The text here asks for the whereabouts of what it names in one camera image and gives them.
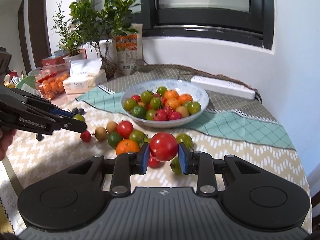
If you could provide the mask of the person left hand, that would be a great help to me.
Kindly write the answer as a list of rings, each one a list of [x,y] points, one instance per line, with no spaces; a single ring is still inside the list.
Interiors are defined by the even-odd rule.
[[[16,134],[15,129],[1,129],[0,131],[0,161],[2,161],[5,156],[8,147],[12,144],[14,136]]]

